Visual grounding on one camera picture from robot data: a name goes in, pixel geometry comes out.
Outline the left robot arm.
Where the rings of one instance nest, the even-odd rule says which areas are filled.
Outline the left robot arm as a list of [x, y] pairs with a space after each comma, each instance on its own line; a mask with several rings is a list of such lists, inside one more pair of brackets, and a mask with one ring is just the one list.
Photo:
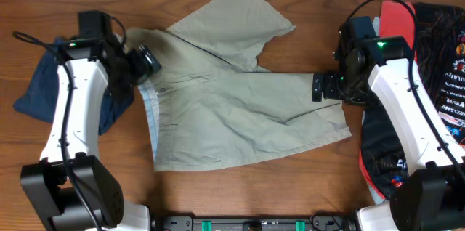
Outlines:
[[49, 139], [38, 163], [22, 167], [20, 185], [46, 230], [152, 230], [147, 206], [124, 199], [100, 161], [103, 65], [116, 47], [98, 38], [62, 42], [51, 50], [59, 93]]

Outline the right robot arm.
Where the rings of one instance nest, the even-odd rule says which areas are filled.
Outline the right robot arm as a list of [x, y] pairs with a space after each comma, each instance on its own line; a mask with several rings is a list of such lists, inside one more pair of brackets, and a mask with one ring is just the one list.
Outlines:
[[339, 69], [313, 78], [313, 100], [378, 100], [402, 145], [409, 177], [391, 198], [360, 209], [358, 230], [464, 227], [464, 149], [448, 134], [402, 37], [341, 38]]

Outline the khaki cargo shorts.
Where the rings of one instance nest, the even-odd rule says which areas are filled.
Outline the khaki cargo shorts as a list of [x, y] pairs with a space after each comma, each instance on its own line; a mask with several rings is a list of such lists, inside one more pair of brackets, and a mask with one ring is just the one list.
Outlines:
[[212, 0], [164, 31], [130, 28], [161, 69], [139, 86], [156, 171], [210, 171], [306, 152], [350, 136], [338, 100], [312, 100], [310, 73], [259, 66], [294, 29], [265, 0]]

